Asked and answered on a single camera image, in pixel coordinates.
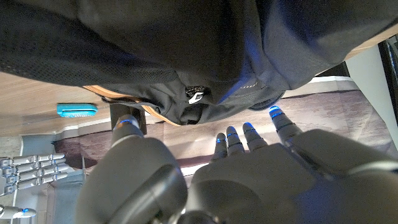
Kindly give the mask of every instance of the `gray robotic arm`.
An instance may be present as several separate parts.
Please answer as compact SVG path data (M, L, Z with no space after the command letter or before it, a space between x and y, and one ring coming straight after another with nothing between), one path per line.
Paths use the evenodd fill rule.
M322 130L303 133L270 109L282 144L243 125L217 135L211 162L187 191L158 140L120 119L113 146L81 191L77 223L396 223L398 162Z

